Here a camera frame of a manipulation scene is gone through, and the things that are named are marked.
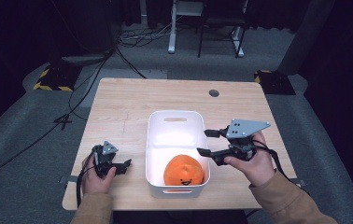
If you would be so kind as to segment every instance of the black wall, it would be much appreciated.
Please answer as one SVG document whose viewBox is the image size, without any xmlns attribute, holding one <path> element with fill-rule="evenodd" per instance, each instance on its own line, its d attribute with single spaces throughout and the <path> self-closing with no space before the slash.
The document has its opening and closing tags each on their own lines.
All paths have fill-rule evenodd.
<svg viewBox="0 0 353 224">
<path fill-rule="evenodd" d="M 25 75 L 46 61 L 14 1 L 0 1 L 0 116 L 22 95 Z"/>
<path fill-rule="evenodd" d="M 353 2 L 335 2 L 300 74 L 308 80 L 304 95 L 353 181 Z"/>
</svg>

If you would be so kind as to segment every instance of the floor mat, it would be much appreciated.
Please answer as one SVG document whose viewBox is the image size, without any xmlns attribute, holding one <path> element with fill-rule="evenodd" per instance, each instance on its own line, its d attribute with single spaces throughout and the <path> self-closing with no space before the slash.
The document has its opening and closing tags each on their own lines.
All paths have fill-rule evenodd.
<svg viewBox="0 0 353 224">
<path fill-rule="evenodd" d="M 82 66 L 47 66 L 34 85 L 34 90 L 73 91 Z"/>
<path fill-rule="evenodd" d="M 277 71 L 259 70 L 255 72 L 254 78 L 261 84 L 264 94 L 296 95 L 288 76 Z"/>
</svg>

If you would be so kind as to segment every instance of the white plastic basket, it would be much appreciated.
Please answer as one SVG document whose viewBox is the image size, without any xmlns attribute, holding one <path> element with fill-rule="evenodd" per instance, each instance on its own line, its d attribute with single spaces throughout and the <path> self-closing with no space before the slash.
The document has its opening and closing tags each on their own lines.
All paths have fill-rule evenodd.
<svg viewBox="0 0 353 224">
<path fill-rule="evenodd" d="M 150 115 L 146 155 L 146 175 L 150 193 L 156 198 L 195 198 L 209 181 L 209 160 L 197 152 L 207 148 L 203 117 L 194 111 L 164 110 Z M 165 186 L 163 174 L 168 162 L 176 155 L 193 157 L 203 167 L 203 184 Z"/>
</svg>

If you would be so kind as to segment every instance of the table leg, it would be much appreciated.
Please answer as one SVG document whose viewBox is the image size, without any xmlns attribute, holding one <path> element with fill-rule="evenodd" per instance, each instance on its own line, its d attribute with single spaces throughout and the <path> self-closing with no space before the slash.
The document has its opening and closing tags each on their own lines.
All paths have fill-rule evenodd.
<svg viewBox="0 0 353 224">
<path fill-rule="evenodd" d="M 177 40 L 177 0 L 173 2 L 173 15 L 171 21 L 171 34 L 170 43 L 168 45 L 168 53 L 176 52 L 176 40 Z"/>
<path fill-rule="evenodd" d="M 244 52 L 242 48 L 238 48 L 238 44 L 240 42 L 238 35 L 240 34 L 240 27 L 235 27 L 234 31 L 232 32 L 232 40 L 234 43 L 235 50 L 238 50 L 238 57 L 244 57 Z"/>
</svg>

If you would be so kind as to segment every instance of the wooden table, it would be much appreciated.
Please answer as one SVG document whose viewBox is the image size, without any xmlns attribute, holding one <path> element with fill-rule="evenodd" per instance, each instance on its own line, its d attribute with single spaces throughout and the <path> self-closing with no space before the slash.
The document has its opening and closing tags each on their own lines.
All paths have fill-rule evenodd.
<svg viewBox="0 0 353 224">
<path fill-rule="evenodd" d="M 217 90 L 212 97 L 210 90 Z M 93 146 L 109 141 L 119 149 L 113 162 L 132 159 L 126 175 L 112 185 L 114 210 L 190 210 L 261 208 L 244 175 L 231 166 L 210 161 L 211 177 L 197 198 L 158 199 L 150 195 L 146 179 L 148 119 L 158 110 L 190 110 L 203 116 L 206 129 L 224 129 L 231 119 L 270 121 L 263 130 L 269 148 L 278 152 L 290 178 L 296 177 L 261 86 L 254 82 L 103 78 L 92 105 L 71 175 Z M 211 150 L 228 146 L 224 138 L 207 138 Z M 67 210 L 77 209 L 76 183 L 69 182 L 63 200 Z"/>
</svg>

